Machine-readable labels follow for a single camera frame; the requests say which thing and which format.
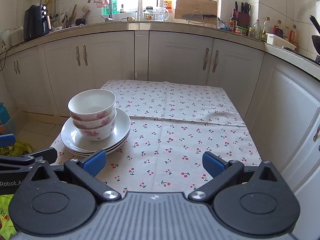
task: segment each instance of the blue bottle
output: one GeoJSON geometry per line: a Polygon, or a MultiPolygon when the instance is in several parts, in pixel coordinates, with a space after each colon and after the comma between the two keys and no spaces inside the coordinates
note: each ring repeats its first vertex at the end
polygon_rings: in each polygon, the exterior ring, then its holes
{"type": "Polygon", "coordinates": [[[0,103],[0,123],[6,124],[10,119],[7,109],[0,103]]]}

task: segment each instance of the dish rag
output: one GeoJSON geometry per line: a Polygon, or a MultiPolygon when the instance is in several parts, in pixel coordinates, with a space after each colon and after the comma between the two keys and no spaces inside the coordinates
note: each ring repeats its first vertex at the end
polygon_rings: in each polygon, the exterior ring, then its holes
{"type": "Polygon", "coordinates": [[[108,0],[93,0],[96,3],[97,8],[108,7],[108,0]]]}

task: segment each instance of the wooden cutting board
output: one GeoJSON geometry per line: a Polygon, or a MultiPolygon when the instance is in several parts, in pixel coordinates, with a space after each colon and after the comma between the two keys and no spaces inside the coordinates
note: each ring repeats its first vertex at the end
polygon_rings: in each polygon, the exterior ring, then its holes
{"type": "MultiPolygon", "coordinates": [[[[217,2],[213,0],[177,0],[176,10],[174,14],[175,19],[189,20],[190,17],[185,17],[186,14],[191,14],[195,10],[199,10],[202,14],[211,14],[217,16],[217,2]]],[[[194,15],[200,15],[200,12],[196,11],[194,15]]],[[[201,17],[192,17],[191,21],[202,22],[201,17]]],[[[204,17],[205,23],[217,24],[217,17],[208,18],[204,17]]]]}

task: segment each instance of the floor tile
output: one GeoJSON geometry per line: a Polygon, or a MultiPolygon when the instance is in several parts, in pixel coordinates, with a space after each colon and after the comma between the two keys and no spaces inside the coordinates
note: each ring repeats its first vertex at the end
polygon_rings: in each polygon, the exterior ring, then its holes
{"type": "Polygon", "coordinates": [[[49,137],[47,135],[38,134],[26,130],[21,130],[17,136],[17,140],[30,143],[35,151],[41,149],[42,143],[46,138],[49,137]]]}
{"type": "Polygon", "coordinates": [[[50,136],[57,137],[61,132],[62,125],[57,124],[50,133],[50,136]]]}
{"type": "Polygon", "coordinates": [[[43,122],[37,122],[37,121],[29,121],[23,128],[23,130],[39,133],[43,135],[50,135],[51,131],[55,127],[54,124],[50,123],[43,123],[43,122]]]}
{"type": "Polygon", "coordinates": [[[55,137],[53,136],[47,136],[45,139],[44,139],[44,142],[42,143],[41,147],[39,150],[44,150],[46,148],[49,148],[51,146],[51,144],[54,142],[55,140],[55,137]]]}

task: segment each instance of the frying pan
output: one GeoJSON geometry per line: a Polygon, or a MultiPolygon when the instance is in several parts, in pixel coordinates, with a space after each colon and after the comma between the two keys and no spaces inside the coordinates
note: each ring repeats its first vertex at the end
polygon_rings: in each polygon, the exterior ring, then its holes
{"type": "MultiPolygon", "coordinates": [[[[316,20],[316,18],[313,17],[312,15],[310,15],[309,18],[310,18],[310,21],[313,23],[313,25],[316,27],[317,31],[320,34],[320,25],[319,25],[318,21],[316,20]]],[[[313,46],[315,46],[316,52],[318,54],[320,54],[320,36],[312,35],[312,42],[313,42],[313,46]]]]}

